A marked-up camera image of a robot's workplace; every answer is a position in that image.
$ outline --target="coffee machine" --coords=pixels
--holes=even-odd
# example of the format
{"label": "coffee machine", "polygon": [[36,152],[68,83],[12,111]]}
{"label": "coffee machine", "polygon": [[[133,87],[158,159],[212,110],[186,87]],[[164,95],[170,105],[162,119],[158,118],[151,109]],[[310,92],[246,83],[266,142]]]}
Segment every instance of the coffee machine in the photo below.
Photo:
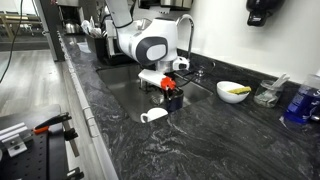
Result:
{"label": "coffee machine", "polygon": [[59,16],[66,34],[83,34],[80,28],[83,12],[78,0],[58,0]]}

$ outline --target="yellow food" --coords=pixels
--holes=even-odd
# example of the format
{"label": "yellow food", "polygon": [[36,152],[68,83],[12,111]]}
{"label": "yellow food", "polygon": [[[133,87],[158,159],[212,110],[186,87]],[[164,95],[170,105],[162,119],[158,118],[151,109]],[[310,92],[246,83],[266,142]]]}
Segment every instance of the yellow food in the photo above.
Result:
{"label": "yellow food", "polygon": [[246,86],[242,88],[232,89],[232,90],[229,90],[228,92],[233,94],[245,94],[250,91],[251,91],[251,88],[249,86]]}

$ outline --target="black marble countertop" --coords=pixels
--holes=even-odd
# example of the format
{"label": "black marble countertop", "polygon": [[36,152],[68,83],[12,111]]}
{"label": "black marble countertop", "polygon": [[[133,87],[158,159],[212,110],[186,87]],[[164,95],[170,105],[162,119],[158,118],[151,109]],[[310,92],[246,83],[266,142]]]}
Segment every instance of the black marble countertop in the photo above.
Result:
{"label": "black marble countertop", "polygon": [[[279,121],[297,90],[288,83],[275,108],[253,102],[262,79],[272,77],[215,61],[197,83],[214,95],[167,119],[142,124],[130,119],[100,80],[107,68],[76,45],[80,36],[62,36],[120,179],[320,179],[320,127]],[[192,62],[210,59],[193,55]],[[231,80],[253,88],[239,104],[216,94],[216,83]]]}

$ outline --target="bowl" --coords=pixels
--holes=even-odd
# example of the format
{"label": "bowl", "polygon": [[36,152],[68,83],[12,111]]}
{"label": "bowl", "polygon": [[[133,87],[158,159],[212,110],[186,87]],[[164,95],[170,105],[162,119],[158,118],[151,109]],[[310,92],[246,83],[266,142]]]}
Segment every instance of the bowl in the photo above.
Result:
{"label": "bowl", "polygon": [[235,104],[243,101],[249,95],[249,92],[245,94],[233,94],[228,91],[242,87],[244,86],[235,82],[221,81],[217,84],[217,92],[220,99],[227,103]]}

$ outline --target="black dispenser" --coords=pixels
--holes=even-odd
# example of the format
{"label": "black dispenser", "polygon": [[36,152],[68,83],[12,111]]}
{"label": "black dispenser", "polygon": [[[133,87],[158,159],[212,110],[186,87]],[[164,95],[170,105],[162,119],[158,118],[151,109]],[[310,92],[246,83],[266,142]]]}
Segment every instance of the black dispenser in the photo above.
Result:
{"label": "black dispenser", "polygon": [[281,8],[285,0],[248,0],[247,10],[250,11],[248,25],[263,26],[267,18]]}

